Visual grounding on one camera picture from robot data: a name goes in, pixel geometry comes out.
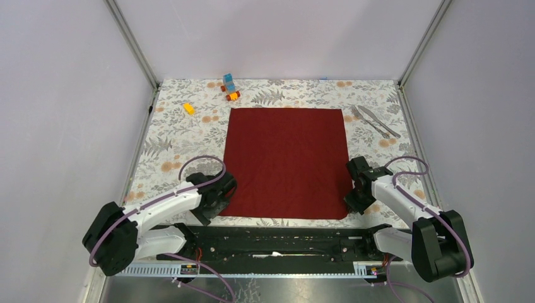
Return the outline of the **red cloth napkin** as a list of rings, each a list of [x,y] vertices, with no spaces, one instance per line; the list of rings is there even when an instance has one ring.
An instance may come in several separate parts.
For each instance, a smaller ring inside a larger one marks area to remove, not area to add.
[[[227,217],[340,220],[352,190],[339,109],[232,109],[223,156],[237,189]]]

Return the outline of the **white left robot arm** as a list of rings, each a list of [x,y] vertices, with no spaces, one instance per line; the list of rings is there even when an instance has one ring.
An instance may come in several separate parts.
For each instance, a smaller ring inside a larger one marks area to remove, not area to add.
[[[230,204],[236,189],[237,181],[229,172],[198,172],[153,201],[125,207],[107,203],[82,238],[90,265],[114,276],[137,259],[159,254],[189,259],[196,250],[193,234],[182,223],[164,226],[164,222],[191,213],[198,223],[208,226]]]

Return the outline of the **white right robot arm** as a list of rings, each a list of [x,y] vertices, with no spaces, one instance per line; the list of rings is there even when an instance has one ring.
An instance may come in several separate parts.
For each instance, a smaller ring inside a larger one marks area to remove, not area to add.
[[[364,214],[376,201],[389,207],[409,226],[409,232],[388,225],[371,229],[362,242],[365,257],[390,254],[413,264],[426,282],[462,278],[474,266],[464,221],[455,210],[443,211],[409,193],[387,165],[373,168],[360,156],[346,163],[354,188],[344,197],[351,211]]]

